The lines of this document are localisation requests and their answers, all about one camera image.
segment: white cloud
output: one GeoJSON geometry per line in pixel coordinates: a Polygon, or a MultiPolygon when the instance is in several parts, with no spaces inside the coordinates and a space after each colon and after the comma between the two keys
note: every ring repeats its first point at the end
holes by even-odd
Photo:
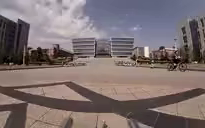
{"type": "Polygon", "coordinates": [[[0,0],[0,14],[30,23],[31,46],[50,47],[53,43],[71,48],[76,37],[104,37],[83,12],[86,0],[0,0]]]}
{"type": "Polygon", "coordinates": [[[136,25],[136,26],[130,28],[130,31],[139,31],[139,30],[142,30],[142,27],[140,25],[136,25]]]}

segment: bicycle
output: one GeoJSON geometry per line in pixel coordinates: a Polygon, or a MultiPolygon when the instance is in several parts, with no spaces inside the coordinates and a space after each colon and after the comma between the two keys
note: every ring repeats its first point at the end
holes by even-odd
{"type": "Polygon", "coordinates": [[[185,62],[180,62],[177,65],[175,63],[171,62],[167,65],[168,71],[174,71],[175,69],[179,69],[181,72],[185,72],[187,68],[187,64],[185,62]]]}

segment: person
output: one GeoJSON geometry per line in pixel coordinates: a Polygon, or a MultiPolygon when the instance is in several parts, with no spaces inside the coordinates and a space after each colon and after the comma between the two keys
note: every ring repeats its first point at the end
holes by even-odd
{"type": "Polygon", "coordinates": [[[178,63],[180,62],[180,57],[178,56],[178,51],[174,51],[174,54],[172,56],[172,61],[174,63],[174,69],[177,68],[178,63]]]}

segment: paved ground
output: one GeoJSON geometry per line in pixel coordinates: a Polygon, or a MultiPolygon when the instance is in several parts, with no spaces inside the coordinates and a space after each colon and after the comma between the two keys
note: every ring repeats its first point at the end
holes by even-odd
{"type": "Polygon", "coordinates": [[[103,120],[110,128],[205,128],[205,72],[87,61],[1,71],[0,128],[64,128],[69,117],[74,128],[102,128],[103,120]]]}

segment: sky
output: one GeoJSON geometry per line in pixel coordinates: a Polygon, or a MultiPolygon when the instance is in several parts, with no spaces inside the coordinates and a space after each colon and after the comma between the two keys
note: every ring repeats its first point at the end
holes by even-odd
{"type": "Polygon", "coordinates": [[[205,0],[0,0],[0,14],[30,23],[29,45],[72,49],[81,37],[134,37],[135,46],[172,47],[182,20],[205,0]]]}

